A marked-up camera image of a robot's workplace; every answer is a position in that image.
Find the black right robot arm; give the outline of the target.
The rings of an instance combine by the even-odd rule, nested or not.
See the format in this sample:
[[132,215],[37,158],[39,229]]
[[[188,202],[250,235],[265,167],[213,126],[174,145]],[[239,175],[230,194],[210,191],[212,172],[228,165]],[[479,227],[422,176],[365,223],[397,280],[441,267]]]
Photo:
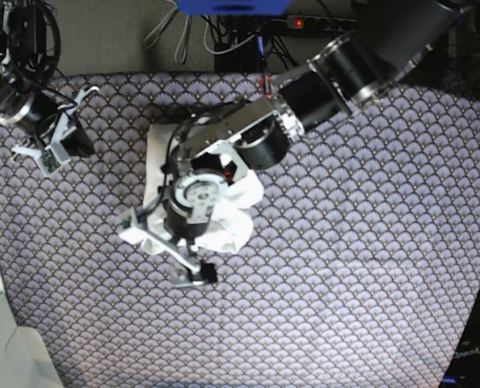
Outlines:
[[94,144],[78,119],[92,86],[69,97],[50,87],[61,56],[61,33],[45,1],[0,1],[0,124],[24,140],[11,151],[49,177],[72,158],[89,158]]

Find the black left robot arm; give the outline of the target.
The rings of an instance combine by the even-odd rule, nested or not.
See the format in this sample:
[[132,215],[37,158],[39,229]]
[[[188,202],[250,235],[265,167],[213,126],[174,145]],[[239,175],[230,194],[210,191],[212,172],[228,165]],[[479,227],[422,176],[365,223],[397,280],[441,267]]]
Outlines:
[[254,229],[248,211],[263,198],[258,172],[278,164],[310,130],[377,100],[473,6],[371,1],[355,30],[279,76],[271,96],[152,125],[144,200],[121,216],[120,239],[149,255],[170,255],[177,287],[215,283],[216,268],[198,252],[236,254],[247,244]]

